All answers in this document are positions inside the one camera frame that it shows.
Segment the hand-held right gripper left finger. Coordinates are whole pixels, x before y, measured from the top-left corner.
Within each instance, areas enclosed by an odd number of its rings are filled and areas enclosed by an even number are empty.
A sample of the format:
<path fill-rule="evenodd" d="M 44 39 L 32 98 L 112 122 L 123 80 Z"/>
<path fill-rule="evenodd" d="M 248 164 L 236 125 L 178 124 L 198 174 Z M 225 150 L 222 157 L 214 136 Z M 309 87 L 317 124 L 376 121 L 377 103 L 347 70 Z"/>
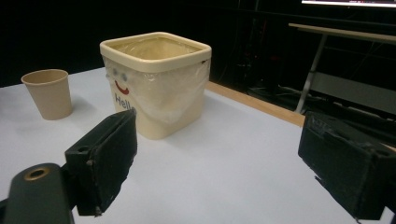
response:
<path fill-rule="evenodd" d="M 64 153 L 71 205 L 81 216 L 100 216 L 113 203 L 137 153 L 136 111 L 108 116 Z"/>

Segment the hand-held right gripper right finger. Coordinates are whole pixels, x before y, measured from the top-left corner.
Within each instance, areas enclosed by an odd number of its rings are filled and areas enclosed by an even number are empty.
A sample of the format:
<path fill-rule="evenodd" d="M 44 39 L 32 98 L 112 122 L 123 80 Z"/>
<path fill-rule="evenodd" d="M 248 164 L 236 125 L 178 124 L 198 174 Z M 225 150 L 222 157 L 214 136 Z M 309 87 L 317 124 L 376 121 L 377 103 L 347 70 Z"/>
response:
<path fill-rule="evenodd" d="M 339 119 L 305 115 L 298 155 L 316 180 L 354 218 L 396 220 L 396 151 Z"/>

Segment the brown paper cup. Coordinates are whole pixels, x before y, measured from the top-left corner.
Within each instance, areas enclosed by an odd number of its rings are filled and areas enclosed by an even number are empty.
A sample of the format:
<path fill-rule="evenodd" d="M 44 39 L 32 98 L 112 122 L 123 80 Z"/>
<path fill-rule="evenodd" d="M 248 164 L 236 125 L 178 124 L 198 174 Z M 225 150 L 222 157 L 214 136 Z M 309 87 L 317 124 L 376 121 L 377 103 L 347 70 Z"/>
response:
<path fill-rule="evenodd" d="M 68 117 L 72 111 L 68 73 L 60 69 L 31 72 L 21 78 L 35 105 L 46 120 Z"/>

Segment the metal-legged side table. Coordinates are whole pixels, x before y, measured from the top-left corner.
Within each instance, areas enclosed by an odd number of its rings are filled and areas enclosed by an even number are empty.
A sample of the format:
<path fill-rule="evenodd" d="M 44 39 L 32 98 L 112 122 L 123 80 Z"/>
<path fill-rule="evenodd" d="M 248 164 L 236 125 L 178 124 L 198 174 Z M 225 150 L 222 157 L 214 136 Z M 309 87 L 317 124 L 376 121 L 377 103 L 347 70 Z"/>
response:
<path fill-rule="evenodd" d="M 396 47 L 396 35 L 335 29 L 294 23 L 293 28 L 320 35 L 300 99 L 302 112 L 308 94 L 316 92 L 349 104 L 396 115 L 396 81 L 388 87 L 384 59 L 376 47 Z"/>

